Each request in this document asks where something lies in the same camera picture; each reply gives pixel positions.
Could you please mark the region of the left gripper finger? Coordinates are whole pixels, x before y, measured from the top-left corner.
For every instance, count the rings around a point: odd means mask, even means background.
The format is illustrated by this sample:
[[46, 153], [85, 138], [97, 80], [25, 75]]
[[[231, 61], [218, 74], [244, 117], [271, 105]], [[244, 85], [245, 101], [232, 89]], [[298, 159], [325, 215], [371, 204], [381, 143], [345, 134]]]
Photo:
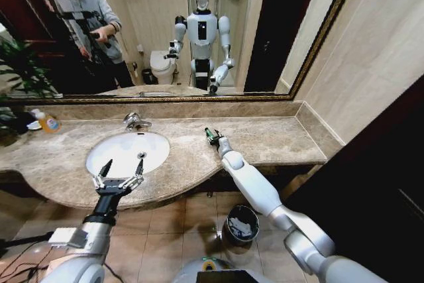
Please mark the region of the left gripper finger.
[[141, 158], [138, 166], [136, 167], [135, 173], [133, 177], [127, 178], [124, 182], [121, 183], [122, 189], [130, 189], [133, 190], [137, 188], [143, 181], [144, 178], [142, 176], [144, 171], [144, 159]]
[[92, 180], [93, 180], [93, 184], [95, 186], [95, 189], [104, 189], [105, 188], [105, 184], [104, 184], [104, 179], [106, 178], [106, 176], [109, 173], [109, 170], [111, 168], [111, 165], [113, 163], [113, 160], [110, 159], [99, 171], [98, 174], [95, 174], [92, 176]]

